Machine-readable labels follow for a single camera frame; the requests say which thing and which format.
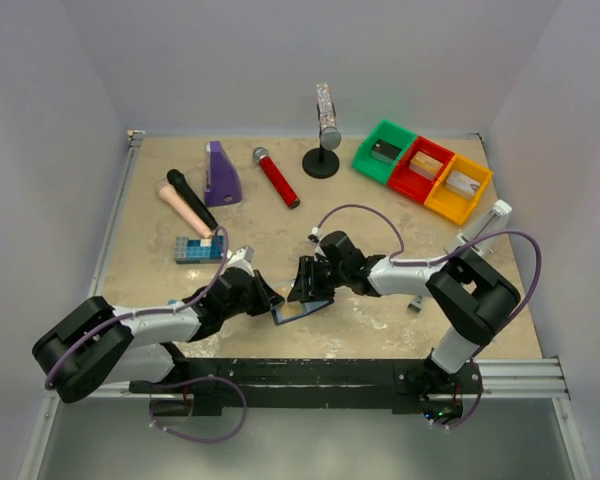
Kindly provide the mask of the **blue leather card holder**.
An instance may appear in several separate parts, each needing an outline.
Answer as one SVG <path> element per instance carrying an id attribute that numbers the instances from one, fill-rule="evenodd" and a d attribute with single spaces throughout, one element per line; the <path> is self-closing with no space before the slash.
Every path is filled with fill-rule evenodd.
<path id="1" fill-rule="evenodd" d="M 280 305 L 276 306 L 271 314 L 273 317 L 274 324 L 281 326 L 306 318 L 320 310 L 327 308 L 334 303 L 333 299 L 330 300 L 318 300 L 318 301 L 307 301 L 307 302 L 287 302 L 284 301 Z"/>

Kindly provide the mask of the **gold VIP card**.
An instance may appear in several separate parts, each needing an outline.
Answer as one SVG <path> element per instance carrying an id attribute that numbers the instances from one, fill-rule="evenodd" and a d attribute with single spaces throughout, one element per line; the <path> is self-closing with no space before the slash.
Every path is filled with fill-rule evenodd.
<path id="1" fill-rule="evenodd" d="M 302 303 L 285 303 L 279 308 L 279 317 L 282 320 L 290 319 L 291 317 L 301 316 L 306 313 L 306 308 Z"/>

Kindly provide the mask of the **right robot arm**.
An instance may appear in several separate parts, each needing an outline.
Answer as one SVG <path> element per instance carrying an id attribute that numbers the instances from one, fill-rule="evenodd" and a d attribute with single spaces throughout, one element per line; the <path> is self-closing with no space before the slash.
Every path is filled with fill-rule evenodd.
<path id="1" fill-rule="evenodd" d="M 360 296 L 432 298 L 450 327 L 429 362 L 449 375 L 487 346 L 521 303 L 518 289 L 471 248 L 398 263 L 387 255 L 364 255 L 346 233 L 335 231 L 323 237 L 312 256 L 299 259 L 287 301 L 332 301 L 341 287 Z"/>

